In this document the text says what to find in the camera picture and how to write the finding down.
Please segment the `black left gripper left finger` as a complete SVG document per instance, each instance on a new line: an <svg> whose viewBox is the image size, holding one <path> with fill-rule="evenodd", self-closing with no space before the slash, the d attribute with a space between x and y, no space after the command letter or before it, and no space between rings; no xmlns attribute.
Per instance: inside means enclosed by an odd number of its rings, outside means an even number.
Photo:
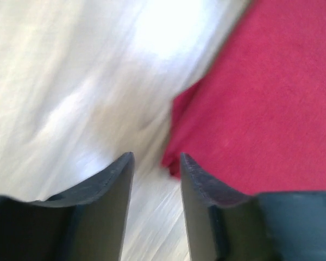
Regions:
<svg viewBox="0 0 326 261"><path fill-rule="evenodd" d="M120 260L134 155L45 201L0 196L0 260Z"/></svg>

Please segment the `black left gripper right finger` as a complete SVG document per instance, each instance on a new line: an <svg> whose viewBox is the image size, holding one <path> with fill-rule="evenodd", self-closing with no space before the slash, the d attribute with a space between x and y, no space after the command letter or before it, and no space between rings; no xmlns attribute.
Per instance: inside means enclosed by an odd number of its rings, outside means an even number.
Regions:
<svg viewBox="0 0 326 261"><path fill-rule="evenodd" d="M326 260L326 191L249 196L180 157L191 260Z"/></svg>

